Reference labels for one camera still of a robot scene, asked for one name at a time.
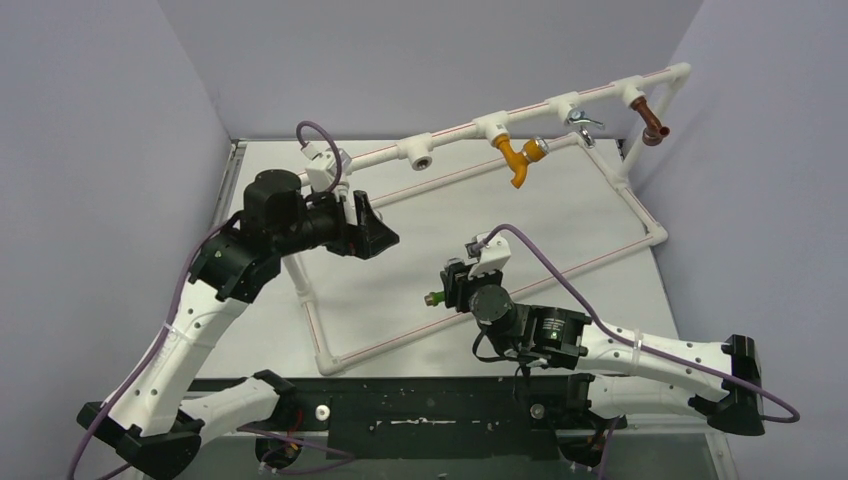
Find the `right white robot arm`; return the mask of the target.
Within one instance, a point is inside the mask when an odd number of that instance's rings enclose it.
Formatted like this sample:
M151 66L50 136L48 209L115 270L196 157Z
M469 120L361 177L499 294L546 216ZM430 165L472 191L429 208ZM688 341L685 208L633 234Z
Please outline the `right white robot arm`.
M523 376L534 368L589 372L562 400L570 424L667 411L703 418L725 433L764 434L752 338L698 343L608 326L583 312L517 303L502 286L502 271L475 276L473 268L449 262L441 290L428 293L426 305L471 314L479 329L472 347L489 342L489 363L514 362Z

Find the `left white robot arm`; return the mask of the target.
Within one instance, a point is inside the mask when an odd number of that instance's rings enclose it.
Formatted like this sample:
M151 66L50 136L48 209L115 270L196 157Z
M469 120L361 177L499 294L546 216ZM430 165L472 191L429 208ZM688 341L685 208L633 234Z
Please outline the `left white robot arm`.
M190 257L143 359L110 397L87 403L78 423L153 479L177 477L205 444L243 426L287 427L297 412L296 389L271 371L199 399L188 399L188 389L284 261L317 247L367 260L399 240L364 191L307 196L297 174L260 172L244 190L242 209Z

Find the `green plastic faucet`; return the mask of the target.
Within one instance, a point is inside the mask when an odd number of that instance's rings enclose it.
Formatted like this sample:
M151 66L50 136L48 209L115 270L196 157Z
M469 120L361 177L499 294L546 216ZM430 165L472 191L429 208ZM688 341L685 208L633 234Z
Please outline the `green plastic faucet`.
M436 307L446 302L446 294L444 291L429 292L424 297L425 304L429 307Z

